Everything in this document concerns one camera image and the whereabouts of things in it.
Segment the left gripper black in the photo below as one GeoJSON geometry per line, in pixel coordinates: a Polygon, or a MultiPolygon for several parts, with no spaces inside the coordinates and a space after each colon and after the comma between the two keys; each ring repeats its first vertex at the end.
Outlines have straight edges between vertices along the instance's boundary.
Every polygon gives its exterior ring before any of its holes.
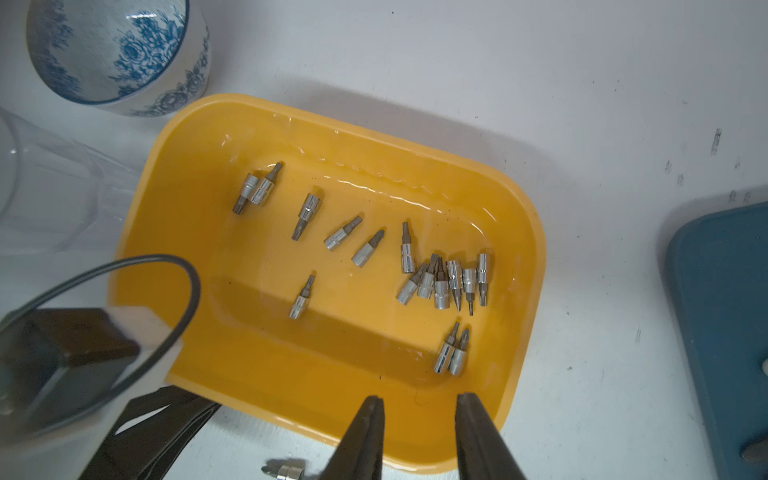
{"type": "Polygon", "coordinates": [[[175,386],[143,395],[163,382],[183,342],[122,393],[105,396],[147,365],[171,332],[148,307],[24,315],[1,335],[2,443],[98,444],[108,434],[83,479],[164,478],[221,407],[175,386]]]}

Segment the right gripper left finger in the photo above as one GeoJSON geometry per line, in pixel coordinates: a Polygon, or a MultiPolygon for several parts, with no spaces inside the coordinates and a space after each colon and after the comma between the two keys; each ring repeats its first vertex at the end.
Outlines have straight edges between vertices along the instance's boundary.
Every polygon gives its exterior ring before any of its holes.
{"type": "Polygon", "coordinates": [[[384,433],[384,401],[368,396],[319,478],[381,479],[384,433]]]}

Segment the silver bit pair piece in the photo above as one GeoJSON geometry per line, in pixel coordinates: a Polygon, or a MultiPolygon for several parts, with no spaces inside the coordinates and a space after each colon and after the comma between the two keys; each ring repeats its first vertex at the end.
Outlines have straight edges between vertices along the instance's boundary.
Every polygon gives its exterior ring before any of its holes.
{"type": "Polygon", "coordinates": [[[443,374],[450,364],[450,360],[453,356],[453,352],[454,352],[456,341],[457,341],[459,327],[460,327],[460,323],[456,322],[452,330],[445,337],[445,339],[443,340],[443,343],[438,349],[435,364],[434,364],[434,372],[436,374],[443,374]]]}
{"type": "Polygon", "coordinates": [[[449,370],[453,376],[460,376],[464,369],[468,358],[468,348],[470,343],[471,332],[469,328],[465,328],[457,346],[453,350],[453,354],[450,360],[449,370]]]}

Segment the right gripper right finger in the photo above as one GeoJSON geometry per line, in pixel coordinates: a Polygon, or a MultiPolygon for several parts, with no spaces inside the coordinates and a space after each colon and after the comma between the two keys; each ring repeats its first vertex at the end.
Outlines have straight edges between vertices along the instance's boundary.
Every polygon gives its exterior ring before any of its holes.
{"type": "Polygon", "coordinates": [[[455,436],[460,479],[525,479],[475,393],[457,397],[455,436]]]}

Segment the silver bit cluster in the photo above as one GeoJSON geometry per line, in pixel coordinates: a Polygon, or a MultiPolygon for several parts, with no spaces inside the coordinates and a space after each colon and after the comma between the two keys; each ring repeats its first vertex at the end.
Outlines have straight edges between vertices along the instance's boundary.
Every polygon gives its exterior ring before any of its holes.
{"type": "Polygon", "coordinates": [[[307,195],[298,214],[298,222],[293,231],[291,237],[292,240],[298,241],[301,238],[303,232],[317,213],[320,205],[321,199],[318,196],[312,193],[307,195]]]}
{"type": "Polygon", "coordinates": [[[366,263],[370,260],[370,258],[376,251],[384,235],[385,235],[385,230],[380,229],[366,243],[364,243],[360,247],[360,249],[354,254],[354,256],[352,257],[352,261],[357,267],[363,268],[366,265],[366,263]]]}

